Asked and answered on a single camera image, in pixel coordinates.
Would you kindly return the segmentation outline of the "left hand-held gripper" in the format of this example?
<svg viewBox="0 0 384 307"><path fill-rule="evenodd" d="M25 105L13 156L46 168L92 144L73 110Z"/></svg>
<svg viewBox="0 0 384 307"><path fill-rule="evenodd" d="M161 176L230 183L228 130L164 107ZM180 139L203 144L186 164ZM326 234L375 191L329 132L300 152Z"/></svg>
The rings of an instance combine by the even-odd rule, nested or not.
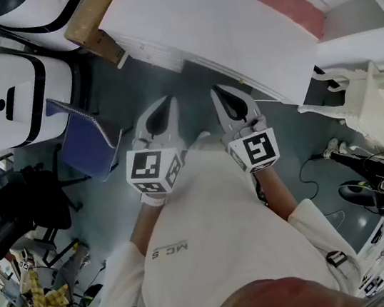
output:
<svg viewBox="0 0 384 307"><path fill-rule="evenodd" d="M133 148L126 153L127 183L151 206L166 202L184 165L178 110L176 97L154 101L138 118Z"/></svg>

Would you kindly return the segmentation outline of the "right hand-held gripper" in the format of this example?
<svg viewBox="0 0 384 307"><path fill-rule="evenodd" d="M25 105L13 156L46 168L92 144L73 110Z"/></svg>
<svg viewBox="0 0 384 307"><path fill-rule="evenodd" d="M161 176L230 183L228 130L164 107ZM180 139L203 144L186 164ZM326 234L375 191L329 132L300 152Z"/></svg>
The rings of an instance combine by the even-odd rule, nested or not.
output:
<svg viewBox="0 0 384 307"><path fill-rule="evenodd" d="M227 153L245 173L272 166L280 157L273 129L253 97L232 86L213 86L211 98L224 130Z"/></svg>

